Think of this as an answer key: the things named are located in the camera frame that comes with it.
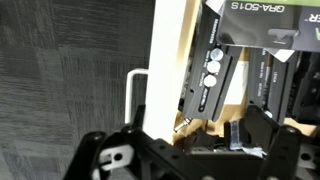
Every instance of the gray carpet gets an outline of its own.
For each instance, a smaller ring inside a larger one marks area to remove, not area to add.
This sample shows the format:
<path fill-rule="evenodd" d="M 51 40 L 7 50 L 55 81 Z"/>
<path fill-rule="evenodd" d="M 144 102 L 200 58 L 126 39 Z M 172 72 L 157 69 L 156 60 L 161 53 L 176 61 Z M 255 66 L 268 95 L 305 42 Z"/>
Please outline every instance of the gray carpet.
<path fill-rule="evenodd" d="M 1 180 L 62 179 L 85 133 L 122 127 L 153 12 L 150 0 L 0 0 Z M 146 78 L 136 82 L 134 107 Z"/>

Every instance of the gray fabric surface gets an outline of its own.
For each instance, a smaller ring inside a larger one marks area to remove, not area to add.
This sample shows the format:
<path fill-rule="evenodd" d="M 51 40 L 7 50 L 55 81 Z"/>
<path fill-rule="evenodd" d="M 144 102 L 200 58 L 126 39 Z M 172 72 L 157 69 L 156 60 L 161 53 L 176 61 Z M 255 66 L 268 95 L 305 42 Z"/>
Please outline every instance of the gray fabric surface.
<path fill-rule="evenodd" d="M 85 133 L 122 127 L 153 12 L 150 0 L 0 0 L 1 180 L 62 179 Z M 146 78 L 135 82 L 134 107 Z"/>

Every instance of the round knob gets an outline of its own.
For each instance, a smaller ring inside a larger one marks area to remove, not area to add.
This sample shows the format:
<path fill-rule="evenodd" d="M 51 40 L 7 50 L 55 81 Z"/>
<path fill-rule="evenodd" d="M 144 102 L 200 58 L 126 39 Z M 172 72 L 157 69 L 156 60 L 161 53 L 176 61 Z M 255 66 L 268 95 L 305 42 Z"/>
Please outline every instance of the round knob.
<path fill-rule="evenodd" d="M 214 85 L 217 84 L 217 79 L 212 75 L 208 75 L 204 78 L 203 83 L 207 87 L 213 87 Z"/>
<path fill-rule="evenodd" d="M 210 57 L 213 61 L 220 61 L 223 58 L 223 51 L 219 48 L 215 48 L 211 51 Z"/>
<path fill-rule="evenodd" d="M 218 61 L 208 62 L 207 69 L 210 73 L 218 73 L 220 71 L 221 64 Z"/>

